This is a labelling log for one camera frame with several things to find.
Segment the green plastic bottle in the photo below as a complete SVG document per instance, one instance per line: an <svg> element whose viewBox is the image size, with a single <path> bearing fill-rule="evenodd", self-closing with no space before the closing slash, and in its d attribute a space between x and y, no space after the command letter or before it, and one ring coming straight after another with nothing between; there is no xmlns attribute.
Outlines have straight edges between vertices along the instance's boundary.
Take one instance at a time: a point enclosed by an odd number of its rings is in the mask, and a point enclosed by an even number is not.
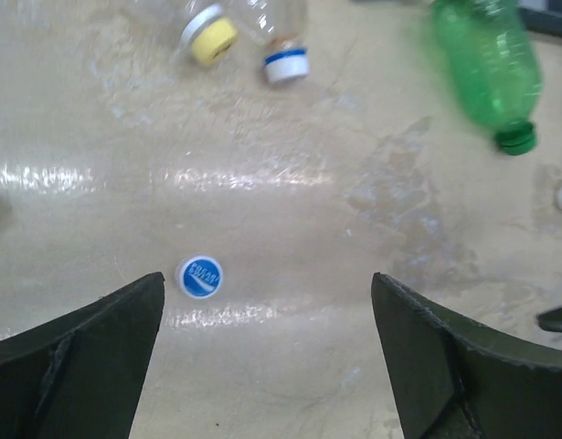
<svg viewBox="0 0 562 439"><path fill-rule="evenodd" d="M431 16L459 103L506 155L536 146L543 80L515 1L435 1Z"/></svg>

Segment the Pocari Sweat white cap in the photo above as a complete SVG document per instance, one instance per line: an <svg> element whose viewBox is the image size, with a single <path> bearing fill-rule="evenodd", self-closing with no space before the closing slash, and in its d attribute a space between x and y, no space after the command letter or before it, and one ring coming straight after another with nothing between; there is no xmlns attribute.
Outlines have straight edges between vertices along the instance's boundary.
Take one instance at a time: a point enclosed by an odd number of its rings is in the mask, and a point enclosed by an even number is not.
<svg viewBox="0 0 562 439"><path fill-rule="evenodd" d="M178 289L194 299L207 299L216 294L224 282L219 262L206 255L182 260L175 268Z"/></svg>

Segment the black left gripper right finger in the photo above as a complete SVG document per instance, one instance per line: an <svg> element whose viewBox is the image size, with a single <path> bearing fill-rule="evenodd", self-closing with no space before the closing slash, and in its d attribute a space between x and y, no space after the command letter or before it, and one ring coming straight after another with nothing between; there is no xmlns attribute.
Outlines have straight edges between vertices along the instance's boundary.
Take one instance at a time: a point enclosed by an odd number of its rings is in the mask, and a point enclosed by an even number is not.
<svg viewBox="0 0 562 439"><path fill-rule="evenodd" d="M562 350L375 273L371 298L406 438L562 438Z"/></svg>

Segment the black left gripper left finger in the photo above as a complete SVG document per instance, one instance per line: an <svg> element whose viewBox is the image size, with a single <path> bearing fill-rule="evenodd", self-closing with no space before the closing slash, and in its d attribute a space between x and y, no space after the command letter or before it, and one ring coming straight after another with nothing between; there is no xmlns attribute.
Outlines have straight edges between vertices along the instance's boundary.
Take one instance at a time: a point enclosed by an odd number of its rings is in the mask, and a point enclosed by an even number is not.
<svg viewBox="0 0 562 439"><path fill-rule="evenodd" d="M0 438L126 438L164 310L149 273L0 341Z"/></svg>

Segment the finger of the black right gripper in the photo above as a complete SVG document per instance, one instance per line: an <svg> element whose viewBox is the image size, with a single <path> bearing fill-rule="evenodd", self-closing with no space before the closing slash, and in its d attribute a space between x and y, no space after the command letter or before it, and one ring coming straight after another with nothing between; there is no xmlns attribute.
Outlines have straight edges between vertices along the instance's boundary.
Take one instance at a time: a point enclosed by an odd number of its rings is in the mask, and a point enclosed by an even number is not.
<svg viewBox="0 0 562 439"><path fill-rule="evenodd" d="M536 322L541 329L547 332L562 334L562 306L539 314Z"/></svg>

